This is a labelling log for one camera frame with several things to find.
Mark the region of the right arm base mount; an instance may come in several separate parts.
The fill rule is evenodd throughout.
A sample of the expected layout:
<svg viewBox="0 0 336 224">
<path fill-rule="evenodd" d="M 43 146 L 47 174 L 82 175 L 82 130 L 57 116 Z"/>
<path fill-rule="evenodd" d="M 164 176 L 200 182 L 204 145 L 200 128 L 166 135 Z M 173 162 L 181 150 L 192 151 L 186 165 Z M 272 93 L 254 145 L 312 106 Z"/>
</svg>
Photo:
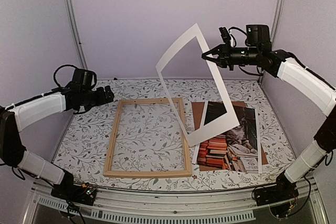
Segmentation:
<svg viewBox="0 0 336 224">
<path fill-rule="evenodd" d="M 298 196 L 299 192 L 296 183 L 291 183 L 287 180 L 279 180 L 275 185 L 269 187 L 256 187 L 251 193 L 251 197 L 257 206 L 295 199 Z"/>
</svg>

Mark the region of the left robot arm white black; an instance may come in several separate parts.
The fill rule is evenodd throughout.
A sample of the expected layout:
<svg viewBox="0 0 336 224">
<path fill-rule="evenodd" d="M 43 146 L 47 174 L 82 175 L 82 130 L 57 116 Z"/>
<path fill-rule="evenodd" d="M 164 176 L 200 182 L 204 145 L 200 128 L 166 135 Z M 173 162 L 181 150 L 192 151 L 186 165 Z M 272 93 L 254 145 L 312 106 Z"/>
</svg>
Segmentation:
<svg viewBox="0 0 336 224">
<path fill-rule="evenodd" d="M 72 66 L 72 80 L 62 86 L 58 81 L 50 92 L 25 101 L 1 107 L 2 165 L 26 172 L 50 183 L 67 200 L 78 195 L 73 175 L 30 152 L 22 144 L 20 133 L 30 125 L 51 115 L 73 110 L 75 115 L 114 101 L 110 86 L 97 87 L 95 72 Z"/>
</svg>

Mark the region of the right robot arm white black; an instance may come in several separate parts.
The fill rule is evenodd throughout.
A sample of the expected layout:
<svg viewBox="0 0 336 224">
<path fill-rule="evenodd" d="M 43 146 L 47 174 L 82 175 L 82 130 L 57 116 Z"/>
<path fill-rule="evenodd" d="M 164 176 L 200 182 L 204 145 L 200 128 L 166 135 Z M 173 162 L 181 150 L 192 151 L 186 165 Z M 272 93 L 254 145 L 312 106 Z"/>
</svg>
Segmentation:
<svg viewBox="0 0 336 224">
<path fill-rule="evenodd" d="M 271 196 L 276 201 L 291 194 L 295 183 L 335 150 L 335 87 L 305 66 L 293 53 L 273 50 L 267 25 L 246 25 L 245 46 L 237 47 L 230 30 L 219 28 L 223 43 L 202 54 L 221 68 L 256 66 L 305 95 L 326 116 L 313 142 L 276 178 Z"/>
</svg>

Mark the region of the light wooden picture frame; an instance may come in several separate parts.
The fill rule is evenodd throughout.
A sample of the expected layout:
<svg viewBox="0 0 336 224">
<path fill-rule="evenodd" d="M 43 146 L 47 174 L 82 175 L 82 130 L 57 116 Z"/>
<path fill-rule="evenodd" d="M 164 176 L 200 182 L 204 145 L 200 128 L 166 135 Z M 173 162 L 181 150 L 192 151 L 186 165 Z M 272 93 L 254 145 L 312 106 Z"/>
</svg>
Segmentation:
<svg viewBox="0 0 336 224">
<path fill-rule="evenodd" d="M 160 104 L 168 103 L 170 104 L 175 116 L 178 119 L 183 135 L 181 136 L 182 146 L 183 146 L 183 158 L 184 158 L 184 169 L 183 170 L 168 170 L 168 171 L 158 171 L 158 172 L 136 172 L 136 171 L 120 171 L 112 169 L 113 153 L 115 148 L 115 143 L 117 139 L 117 132 L 119 127 L 119 122 L 122 114 L 122 107 L 129 104 Z M 131 179 L 145 179 L 145 178 L 182 178 L 192 176 L 192 164 L 190 160 L 189 145 L 187 142 L 187 133 L 185 131 L 185 115 L 183 108 L 182 98 L 157 98 L 157 99 L 136 99 L 136 100 L 119 100 L 117 105 L 117 111 L 113 121 L 113 128 L 110 136 L 110 142 L 108 145 L 106 161 L 104 164 L 103 175 L 104 177 L 112 178 L 131 178 Z"/>
</svg>

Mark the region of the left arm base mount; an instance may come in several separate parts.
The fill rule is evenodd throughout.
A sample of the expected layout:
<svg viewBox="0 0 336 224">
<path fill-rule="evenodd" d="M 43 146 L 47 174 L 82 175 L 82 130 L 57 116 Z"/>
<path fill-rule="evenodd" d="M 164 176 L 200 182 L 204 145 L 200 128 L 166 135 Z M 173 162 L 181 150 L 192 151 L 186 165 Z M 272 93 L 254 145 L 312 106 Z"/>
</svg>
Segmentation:
<svg viewBox="0 0 336 224">
<path fill-rule="evenodd" d="M 74 203 L 93 206 L 97 189 L 89 183 L 75 185 L 72 180 L 69 180 L 62 181 L 59 185 L 54 185 L 51 195 Z"/>
</svg>

